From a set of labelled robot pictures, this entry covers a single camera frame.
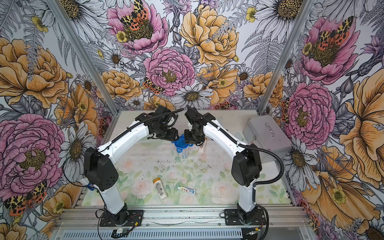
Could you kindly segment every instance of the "table surface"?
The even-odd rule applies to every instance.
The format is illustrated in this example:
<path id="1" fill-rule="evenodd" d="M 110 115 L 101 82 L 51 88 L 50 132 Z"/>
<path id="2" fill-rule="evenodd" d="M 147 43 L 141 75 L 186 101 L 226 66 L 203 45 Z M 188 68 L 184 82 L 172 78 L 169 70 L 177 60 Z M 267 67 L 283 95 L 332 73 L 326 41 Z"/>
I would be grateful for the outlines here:
<path id="1" fill-rule="evenodd" d="M 143 111 L 123 111 L 116 123 L 111 139 L 124 131 Z M 210 112 L 235 137 L 246 142 L 242 132 L 249 118 L 257 117 L 251 110 L 201 110 Z M 184 112 L 174 127 L 179 135 L 187 129 Z M 213 140 L 208 139 L 204 153 L 199 147 L 187 147 L 176 152 L 173 143 L 164 140 L 143 138 L 123 155 L 116 168 L 121 197 L 127 205 L 212 205 L 235 204 L 238 201 L 239 185 L 231 175 L 232 159 Z M 269 155 L 260 153 L 261 158 Z M 279 170 L 274 161 L 262 164 L 259 180 L 274 178 Z M 167 197 L 160 200 L 153 180 L 159 177 Z M 177 187 L 196 190 L 196 194 L 182 192 Z M 285 186 L 281 180 L 273 184 L 259 185 L 256 190 L 259 204 L 290 204 Z M 88 190 L 83 206 L 103 205 L 96 191 Z"/>

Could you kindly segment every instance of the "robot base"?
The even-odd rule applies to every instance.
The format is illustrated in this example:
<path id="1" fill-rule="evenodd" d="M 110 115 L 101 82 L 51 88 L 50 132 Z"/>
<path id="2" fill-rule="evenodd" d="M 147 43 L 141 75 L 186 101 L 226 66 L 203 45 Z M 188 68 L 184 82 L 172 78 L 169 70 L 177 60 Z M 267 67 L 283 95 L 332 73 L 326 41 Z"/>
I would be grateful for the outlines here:
<path id="1" fill-rule="evenodd" d="M 120 212 L 113 215 L 108 211 L 100 219 L 101 227 L 139 227 L 143 217 L 143 210 L 127 210 L 127 205 Z"/>
<path id="2" fill-rule="evenodd" d="M 239 206 L 237 209 L 224 209 L 225 225 L 266 225 L 266 218 L 262 209 L 254 208 L 249 213 L 240 213 L 241 211 Z M 246 221 L 240 219 L 239 216 L 241 215 Z"/>

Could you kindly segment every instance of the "toothpaste tube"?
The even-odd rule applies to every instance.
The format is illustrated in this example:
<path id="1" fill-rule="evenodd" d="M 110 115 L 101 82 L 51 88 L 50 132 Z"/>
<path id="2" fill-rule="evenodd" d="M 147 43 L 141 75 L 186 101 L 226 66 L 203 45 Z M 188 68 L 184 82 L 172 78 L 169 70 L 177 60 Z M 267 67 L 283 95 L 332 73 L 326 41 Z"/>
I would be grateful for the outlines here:
<path id="1" fill-rule="evenodd" d="M 192 189 L 192 188 L 188 188 L 188 187 L 177 187 L 177 189 L 179 189 L 179 190 L 181 190 L 181 191 L 190 192 L 190 193 L 195 194 L 195 190 Z"/>
<path id="2" fill-rule="evenodd" d="M 157 193 L 159 194 L 160 200 L 166 198 L 167 194 L 164 190 L 163 183 L 161 182 L 159 177 L 153 180 L 153 184 L 155 184 L 155 188 L 157 190 Z"/>

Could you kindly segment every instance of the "gray box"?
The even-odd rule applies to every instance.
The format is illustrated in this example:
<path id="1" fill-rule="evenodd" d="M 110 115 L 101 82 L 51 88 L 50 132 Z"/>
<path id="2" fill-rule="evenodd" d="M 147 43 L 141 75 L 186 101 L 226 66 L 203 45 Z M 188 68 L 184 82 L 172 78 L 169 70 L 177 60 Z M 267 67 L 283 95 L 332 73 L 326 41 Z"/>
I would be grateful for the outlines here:
<path id="1" fill-rule="evenodd" d="M 243 134 L 248 144 L 253 143 L 257 147 L 270 150 L 281 159 L 292 148 L 292 142 L 269 115 L 248 119 Z M 274 160 L 273 157 L 265 156 L 261 153 L 260 158 L 262 163 Z"/>

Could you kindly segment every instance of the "blue plastic object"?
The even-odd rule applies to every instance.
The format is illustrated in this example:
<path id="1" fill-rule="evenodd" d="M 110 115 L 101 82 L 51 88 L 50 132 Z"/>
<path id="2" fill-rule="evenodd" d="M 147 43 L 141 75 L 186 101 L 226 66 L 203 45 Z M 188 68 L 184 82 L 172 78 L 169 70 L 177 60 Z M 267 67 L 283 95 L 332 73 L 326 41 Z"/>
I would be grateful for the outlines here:
<path id="1" fill-rule="evenodd" d="M 182 134 L 177 141 L 171 142 L 174 143 L 176 146 L 177 152 L 182 152 L 184 148 L 187 148 L 188 146 L 192 147 L 193 144 L 186 144 L 184 134 Z"/>
<path id="2" fill-rule="evenodd" d="M 87 187 L 88 187 L 88 189 L 89 190 L 91 190 L 91 191 L 93 191 L 95 188 L 94 187 L 92 187 L 93 185 L 91 184 L 91 183 L 88 183 L 88 185 L 87 185 Z"/>

